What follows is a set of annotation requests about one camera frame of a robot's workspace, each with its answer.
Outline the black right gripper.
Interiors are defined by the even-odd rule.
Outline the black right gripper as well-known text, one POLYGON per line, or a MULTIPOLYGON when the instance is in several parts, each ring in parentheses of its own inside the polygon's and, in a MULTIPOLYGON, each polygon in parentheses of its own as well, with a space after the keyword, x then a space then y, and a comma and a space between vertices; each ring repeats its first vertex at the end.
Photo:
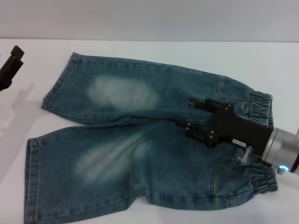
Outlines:
POLYGON ((253 154, 263 155, 273 132, 272 128, 243 119, 235 114, 233 107, 211 98, 204 100, 190 98, 188 105, 210 112, 212 116, 206 130, 187 120, 179 119, 178 126, 185 130, 186 136, 203 142, 208 147, 230 143, 243 149, 252 147, 253 154))

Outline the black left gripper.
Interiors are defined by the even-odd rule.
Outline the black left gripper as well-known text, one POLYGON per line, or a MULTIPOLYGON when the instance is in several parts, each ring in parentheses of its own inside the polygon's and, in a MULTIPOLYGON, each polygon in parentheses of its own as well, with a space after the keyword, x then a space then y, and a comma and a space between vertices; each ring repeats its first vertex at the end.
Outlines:
POLYGON ((15 45, 11 51, 10 57, 0 69, 0 91, 5 90, 12 84, 12 79, 23 65, 21 61, 24 51, 15 45))

